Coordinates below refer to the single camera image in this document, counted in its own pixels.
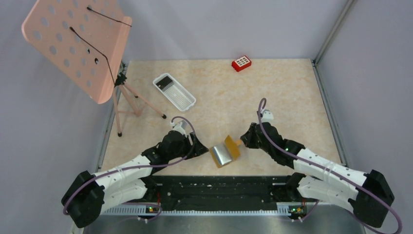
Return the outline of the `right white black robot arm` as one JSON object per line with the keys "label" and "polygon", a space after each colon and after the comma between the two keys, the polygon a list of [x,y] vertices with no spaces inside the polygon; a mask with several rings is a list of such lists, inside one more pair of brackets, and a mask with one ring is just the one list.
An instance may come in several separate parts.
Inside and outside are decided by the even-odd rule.
{"label": "right white black robot arm", "polygon": [[389,212],[385,206],[392,205],[394,194],[381,172],[365,173],[327,160],[301,143],[282,138],[268,122],[251,123],[241,141],[247,148],[263,150],[279,165],[296,170],[285,188],[290,200],[327,201],[371,227],[382,227]]}

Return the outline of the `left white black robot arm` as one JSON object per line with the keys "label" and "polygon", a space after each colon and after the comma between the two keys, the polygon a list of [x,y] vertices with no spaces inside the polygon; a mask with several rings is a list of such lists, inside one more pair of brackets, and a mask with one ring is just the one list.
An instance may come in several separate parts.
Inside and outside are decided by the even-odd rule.
{"label": "left white black robot arm", "polygon": [[180,162],[207,152],[195,133],[169,131],[157,145],[120,166],[78,174],[61,200],[63,213],[84,228],[112,207],[132,200],[151,201],[157,187],[154,173],[172,165],[174,159]]}

